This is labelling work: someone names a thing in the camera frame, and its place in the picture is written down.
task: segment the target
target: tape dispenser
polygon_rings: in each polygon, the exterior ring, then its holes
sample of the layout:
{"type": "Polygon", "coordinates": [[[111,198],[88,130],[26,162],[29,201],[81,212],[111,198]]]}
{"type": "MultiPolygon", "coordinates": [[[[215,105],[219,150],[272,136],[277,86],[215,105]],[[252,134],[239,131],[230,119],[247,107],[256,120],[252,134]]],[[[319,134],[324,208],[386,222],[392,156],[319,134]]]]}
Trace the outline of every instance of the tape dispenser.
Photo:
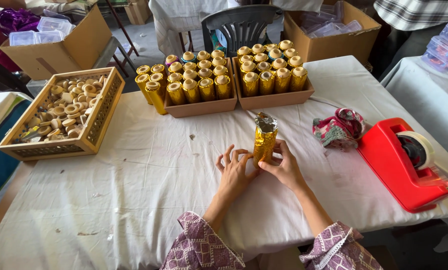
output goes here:
{"type": "Polygon", "coordinates": [[[431,210],[448,197],[448,178],[434,163],[432,145],[403,119],[377,122],[357,151],[406,211],[431,210]]]}

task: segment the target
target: chair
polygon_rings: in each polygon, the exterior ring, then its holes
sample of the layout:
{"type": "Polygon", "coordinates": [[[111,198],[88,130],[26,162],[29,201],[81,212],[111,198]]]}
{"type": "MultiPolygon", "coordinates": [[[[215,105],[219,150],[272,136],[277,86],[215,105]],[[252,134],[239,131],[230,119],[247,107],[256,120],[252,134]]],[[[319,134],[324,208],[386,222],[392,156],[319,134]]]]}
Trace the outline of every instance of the chair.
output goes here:
{"type": "Polygon", "coordinates": [[[281,15],[282,9],[273,5],[248,5],[208,15],[201,20],[204,47],[214,50],[210,30],[219,29],[227,41],[227,57],[237,56],[240,47],[254,46],[264,28],[281,15]]]}

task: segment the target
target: wooden crate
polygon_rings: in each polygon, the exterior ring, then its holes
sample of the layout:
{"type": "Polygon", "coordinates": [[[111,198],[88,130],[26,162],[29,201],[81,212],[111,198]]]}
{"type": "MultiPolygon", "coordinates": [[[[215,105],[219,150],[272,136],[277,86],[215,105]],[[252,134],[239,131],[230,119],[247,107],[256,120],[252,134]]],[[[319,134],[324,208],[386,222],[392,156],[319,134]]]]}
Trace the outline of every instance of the wooden crate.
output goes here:
{"type": "Polygon", "coordinates": [[[23,116],[6,133],[0,143],[0,150],[20,161],[83,156],[97,153],[123,88],[124,80],[115,67],[53,75],[23,116]],[[46,106],[51,102],[50,89],[55,83],[70,78],[99,79],[101,76],[105,76],[107,82],[103,85],[101,97],[89,115],[87,125],[79,137],[47,142],[13,144],[13,142],[19,141],[19,137],[27,131],[26,124],[29,120],[36,116],[38,112],[45,110],[46,106]]]}
{"type": "Polygon", "coordinates": [[[215,100],[215,101],[206,101],[206,102],[199,102],[199,103],[192,103],[192,104],[184,104],[184,105],[174,105],[172,103],[171,98],[169,97],[169,94],[166,91],[166,100],[164,101],[164,109],[172,115],[174,118],[180,118],[180,117],[188,117],[188,116],[196,116],[196,115],[203,115],[203,114],[215,114],[215,113],[222,113],[222,112],[230,112],[234,110],[235,105],[237,103],[237,93],[235,89],[234,84],[234,76],[232,74],[232,65],[231,65],[231,59],[226,58],[227,60],[227,71],[229,73],[229,79],[231,80],[229,83],[231,84],[232,88],[232,97],[229,99],[222,99],[222,100],[215,100]]]}
{"type": "Polygon", "coordinates": [[[299,92],[287,92],[282,94],[272,95],[259,95],[253,97],[244,97],[242,94],[242,78],[239,78],[240,70],[238,70],[237,57],[232,58],[234,65],[235,85],[237,88],[237,96],[239,97],[239,103],[243,110],[255,110],[271,107],[280,107],[294,104],[302,104],[315,92],[309,77],[305,80],[305,84],[302,91],[299,92]]]}

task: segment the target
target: white tablecloth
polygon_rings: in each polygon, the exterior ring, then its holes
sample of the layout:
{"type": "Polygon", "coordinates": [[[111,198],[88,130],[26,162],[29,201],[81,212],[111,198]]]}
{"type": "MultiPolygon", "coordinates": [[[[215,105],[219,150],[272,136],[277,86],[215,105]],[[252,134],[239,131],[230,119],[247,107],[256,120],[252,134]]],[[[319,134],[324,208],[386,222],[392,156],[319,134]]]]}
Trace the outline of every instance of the white tablecloth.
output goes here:
{"type": "MultiPolygon", "coordinates": [[[[401,117],[448,171],[442,146],[353,56],[304,65],[316,93],[300,105],[174,119],[140,92],[123,94],[97,155],[37,163],[0,224],[0,269],[157,268],[181,232],[179,215],[206,211],[219,186],[216,157],[230,144],[252,150],[260,111],[277,118],[277,137],[333,220],[371,231],[448,217],[448,199],[406,212],[356,150],[324,149],[312,120],[333,115],[333,104],[371,124],[401,117]]],[[[235,201],[219,234],[245,260],[313,238],[295,196],[268,173],[235,201]]]]}
{"type": "MultiPolygon", "coordinates": [[[[319,11],[323,0],[272,0],[283,10],[319,11]]],[[[149,0],[157,46],[165,55],[183,53],[179,32],[202,29],[201,19],[227,8],[227,0],[149,0]]]]}
{"type": "Polygon", "coordinates": [[[420,56],[402,59],[382,85],[448,151],[448,72],[420,56]]]}

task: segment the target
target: striped fabric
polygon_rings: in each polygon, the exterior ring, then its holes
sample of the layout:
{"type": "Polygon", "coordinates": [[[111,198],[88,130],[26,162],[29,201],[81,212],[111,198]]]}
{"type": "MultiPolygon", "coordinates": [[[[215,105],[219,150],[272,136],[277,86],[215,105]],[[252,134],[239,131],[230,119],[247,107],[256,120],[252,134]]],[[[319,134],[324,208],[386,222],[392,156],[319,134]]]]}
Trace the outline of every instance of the striped fabric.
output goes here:
{"type": "Polygon", "coordinates": [[[448,22],[448,0],[376,0],[374,8],[385,22],[402,31],[448,22]]]}

